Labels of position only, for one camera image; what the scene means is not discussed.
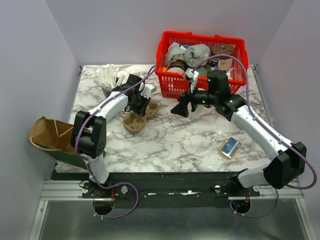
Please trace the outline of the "brown cardboard cup carrier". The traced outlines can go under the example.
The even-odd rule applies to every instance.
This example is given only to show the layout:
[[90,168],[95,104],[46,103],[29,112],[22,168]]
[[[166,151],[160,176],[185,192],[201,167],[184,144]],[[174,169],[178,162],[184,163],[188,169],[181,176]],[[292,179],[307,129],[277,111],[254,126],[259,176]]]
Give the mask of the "brown cardboard cup carrier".
[[144,116],[140,116],[132,111],[123,119],[122,125],[129,133],[138,134],[146,126],[147,120],[157,115],[159,109],[158,103],[151,99],[146,107]]

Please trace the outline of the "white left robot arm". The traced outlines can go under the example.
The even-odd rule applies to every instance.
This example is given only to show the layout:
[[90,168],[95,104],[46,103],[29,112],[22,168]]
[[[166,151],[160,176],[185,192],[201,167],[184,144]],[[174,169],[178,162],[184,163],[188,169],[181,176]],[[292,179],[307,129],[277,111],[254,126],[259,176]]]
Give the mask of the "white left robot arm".
[[102,103],[90,111],[80,110],[75,115],[70,145],[74,147],[76,156],[84,160],[89,179],[96,182],[93,191],[101,198],[107,197],[111,191],[111,185],[106,182],[109,171],[103,156],[107,144],[107,123],[125,108],[139,116],[146,114],[151,94],[157,87],[145,80],[130,74],[127,81],[113,88]]

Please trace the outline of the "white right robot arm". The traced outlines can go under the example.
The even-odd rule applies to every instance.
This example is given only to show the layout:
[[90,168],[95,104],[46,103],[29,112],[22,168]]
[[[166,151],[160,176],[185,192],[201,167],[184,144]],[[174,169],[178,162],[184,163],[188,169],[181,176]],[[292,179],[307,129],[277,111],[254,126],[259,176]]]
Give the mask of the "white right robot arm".
[[261,119],[247,101],[238,94],[232,94],[227,74],[214,70],[207,74],[208,89],[197,87],[198,72],[188,68],[184,74],[189,81],[188,89],[178,98],[172,114],[189,116],[188,106],[194,112],[199,106],[214,107],[228,121],[245,131],[270,159],[267,166],[245,169],[233,177],[230,191],[241,196],[254,186],[272,186],[282,189],[305,170],[307,148],[302,142],[293,143],[283,137]]

